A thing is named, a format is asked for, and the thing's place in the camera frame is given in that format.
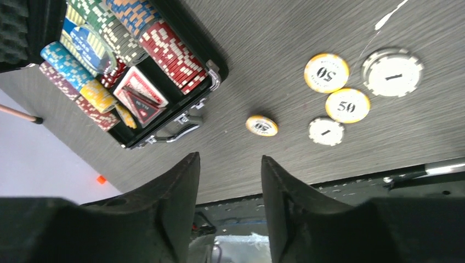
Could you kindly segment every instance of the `white poker chip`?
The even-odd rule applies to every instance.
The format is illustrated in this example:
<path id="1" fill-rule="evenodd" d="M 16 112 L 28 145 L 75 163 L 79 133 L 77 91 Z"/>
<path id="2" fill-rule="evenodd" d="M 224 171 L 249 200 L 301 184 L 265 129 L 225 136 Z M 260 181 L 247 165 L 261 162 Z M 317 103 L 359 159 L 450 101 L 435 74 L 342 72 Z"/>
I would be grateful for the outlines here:
<path id="1" fill-rule="evenodd" d="M 421 82 L 424 69 L 421 61 L 405 49 L 393 51 L 393 48 L 377 51 L 362 67 L 364 85 L 374 95 L 402 97 Z"/>
<path id="2" fill-rule="evenodd" d="M 316 118 L 310 122 L 309 137 L 317 144 L 334 146 L 342 142 L 344 126 L 330 118 Z"/>
<path id="3" fill-rule="evenodd" d="M 305 66 L 307 85 L 319 93 L 333 93 L 341 89 L 349 79 L 349 66 L 334 54 L 318 54 Z"/>
<path id="4" fill-rule="evenodd" d="M 368 115 L 370 100 L 361 91 L 344 88 L 331 94 L 326 100 L 326 112 L 340 123 L 355 123 Z"/>
<path id="5" fill-rule="evenodd" d="M 246 127 L 249 131 L 260 136 L 274 136 L 277 134 L 277 125 L 274 121 L 260 116 L 250 116 L 246 121 Z"/>

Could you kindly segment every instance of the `orange object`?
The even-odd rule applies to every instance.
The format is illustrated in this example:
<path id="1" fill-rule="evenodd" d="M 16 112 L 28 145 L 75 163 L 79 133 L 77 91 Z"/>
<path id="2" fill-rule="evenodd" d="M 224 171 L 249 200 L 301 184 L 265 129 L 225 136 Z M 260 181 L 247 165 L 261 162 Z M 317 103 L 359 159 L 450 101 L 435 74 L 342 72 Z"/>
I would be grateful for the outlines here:
<path id="1" fill-rule="evenodd" d="M 97 181 L 102 185 L 104 183 L 106 183 L 106 179 L 103 177 L 103 176 L 99 176 L 97 177 Z"/>

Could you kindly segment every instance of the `textured table top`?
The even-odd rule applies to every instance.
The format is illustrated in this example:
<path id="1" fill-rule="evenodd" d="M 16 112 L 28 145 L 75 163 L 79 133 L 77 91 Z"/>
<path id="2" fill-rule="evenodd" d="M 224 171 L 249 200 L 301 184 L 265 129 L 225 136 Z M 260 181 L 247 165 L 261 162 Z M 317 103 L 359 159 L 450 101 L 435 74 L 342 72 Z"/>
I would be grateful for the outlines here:
<path id="1" fill-rule="evenodd" d="M 375 24 L 400 2 L 185 0 L 226 57 L 230 76 L 208 101 L 206 125 L 174 144 L 121 149 L 37 68 L 0 75 L 0 88 L 44 117 L 47 128 L 124 192 L 199 151 L 198 203 L 261 192 L 262 155 L 307 183 L 464 156 L 465 1 L 409 0 L 368 45 Z M 422 84 L 402 98 L 373 96 L 360 66 L 371 52 L 392 46 L 422 59 Z M 309 122 L 325 115 L 327 95 L 308 88 L 303 69 L 322 52 L 346 59 L 347 86 L 372 102 L 368 116 L 347 125 L 335 147 L 308 138 Z M 246 130 L 251 114 L 273 118 L 277 136 Z"/>

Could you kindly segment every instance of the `50 poker chip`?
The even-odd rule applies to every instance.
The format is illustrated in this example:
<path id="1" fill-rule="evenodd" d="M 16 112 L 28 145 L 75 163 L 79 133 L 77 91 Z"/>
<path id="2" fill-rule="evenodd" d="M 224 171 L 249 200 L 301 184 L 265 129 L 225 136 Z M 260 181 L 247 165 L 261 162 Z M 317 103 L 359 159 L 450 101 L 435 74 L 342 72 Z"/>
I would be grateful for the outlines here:
<path id="1" fill-rule="evenodd" d="M 333 93 L 349 79 L 349 66 L 338 55 L 322 53 L 314 56 L 305 66 L 307 85 L 319 93 Z"/>
<path id="2" fill-rule="evenodd" d="M 340 123 L 355 123 L 368 115 L 370 100 L 361 91 L 344 88 L 331 94 L 326 100 L 326 112 Z"/>
<path id="3" fill-rule="evenodd" d="M 277 124 L 261 115 L 250 116 L 246 121 L 246 127 L 249 131 L 260 136 L 274 136 L 277 134 Z"/>

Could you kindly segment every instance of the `metal bracket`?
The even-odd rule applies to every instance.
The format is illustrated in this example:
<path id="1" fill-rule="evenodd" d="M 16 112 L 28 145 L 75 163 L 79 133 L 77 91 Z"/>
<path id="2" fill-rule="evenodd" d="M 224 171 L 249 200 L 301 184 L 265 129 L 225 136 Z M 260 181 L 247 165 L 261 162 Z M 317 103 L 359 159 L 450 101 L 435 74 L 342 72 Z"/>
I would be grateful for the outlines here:
<path id="1" fill-rule="evenodd" d="M 186 111 L 183 114 L 179 115 L 178 118 L 174 119 L 175 122 L 178 122 L 179 124 L 185 124 L 189 122 L 189 113 Z"/>
<path id="2" fill-rule="evenodd" d="M 221 76 L 219 75 L 219 67 L 211 60 L 207 61 L 208 67 L 208 74 L 212 78 L 212 85 L 210 86 L 210 90 L 213 92 L 215 91 L 221 84 Z"/>
<path id="3" fill-rule="evenodd" d="M 200 110 L 201 108 L 205 107 L 205 104 L 204 102 L 207 100 L 207 98 L 203 98 L 201 99 L 199 102 L 197 102 L 194 106 L 190 107 L 190 108 L 196 108 L 198 110 Z"/>

